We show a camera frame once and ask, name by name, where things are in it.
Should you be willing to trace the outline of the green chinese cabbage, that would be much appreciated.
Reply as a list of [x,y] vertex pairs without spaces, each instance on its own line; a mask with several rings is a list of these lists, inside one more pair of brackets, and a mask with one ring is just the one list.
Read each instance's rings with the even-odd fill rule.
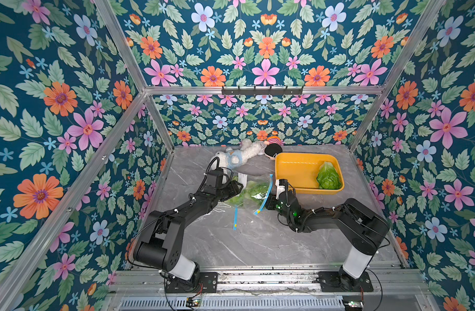
[[230,207],[260,209],[265,205],[270,193],[270,183],[249,181],[241,193],[226,201],[226,204]]
[[324,162],[320,166],[316,181],[319,185],[319,189],[338,190],[342,187],[341,178],[333,166],[333,163],[330,162]]

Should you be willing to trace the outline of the clear zipper bag blue seal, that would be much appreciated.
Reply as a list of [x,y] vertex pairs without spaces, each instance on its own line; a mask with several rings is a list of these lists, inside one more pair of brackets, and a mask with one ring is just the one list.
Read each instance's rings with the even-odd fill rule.
[[273,175],[252,176],[239,173],[232,178],[243,186],[241,192],[219,204],[219,207],[250,209],[258,215],[264,208],[273,188]]

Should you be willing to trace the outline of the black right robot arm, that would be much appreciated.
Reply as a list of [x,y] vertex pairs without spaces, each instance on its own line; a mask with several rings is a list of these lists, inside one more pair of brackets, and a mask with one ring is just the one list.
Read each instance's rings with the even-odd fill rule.
[[295,233],[339,229],[351,243],[340,278],[350,281],[360,279],[389,232],[386,220],[354,198],[335,207],[303,208],[286,179],[276,181],[276,194],[267,199],[265,207],[283,217]]

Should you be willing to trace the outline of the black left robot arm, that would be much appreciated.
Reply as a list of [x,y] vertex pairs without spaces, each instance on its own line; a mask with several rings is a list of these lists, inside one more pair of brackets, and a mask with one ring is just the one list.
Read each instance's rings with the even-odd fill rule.
[[232,179],[223,168],[210,170],[188,201],[168,211],[153,211],[137,236],[132,258],[149,268],[183,281],[194,282],[198,264],[182,255],[184,232],[188,225],[210,213],[220,202],[241,193],[244,185]]

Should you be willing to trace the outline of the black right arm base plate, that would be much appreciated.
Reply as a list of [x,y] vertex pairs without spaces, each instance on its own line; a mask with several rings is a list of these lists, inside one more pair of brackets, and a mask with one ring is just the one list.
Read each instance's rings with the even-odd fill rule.
[[365,270],[359,278],[353,278],[341,267],[338,271],[319,272],[317,282],[323,292],[373,292],[374,287]]

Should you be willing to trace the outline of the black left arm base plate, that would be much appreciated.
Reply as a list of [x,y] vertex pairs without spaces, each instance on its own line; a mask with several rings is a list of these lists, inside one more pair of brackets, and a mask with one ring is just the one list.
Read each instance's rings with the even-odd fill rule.
[[219,274],[217,272],[196,272],[190,280],[169,276],[166,281],[168,294],[190,294],[217,292]]

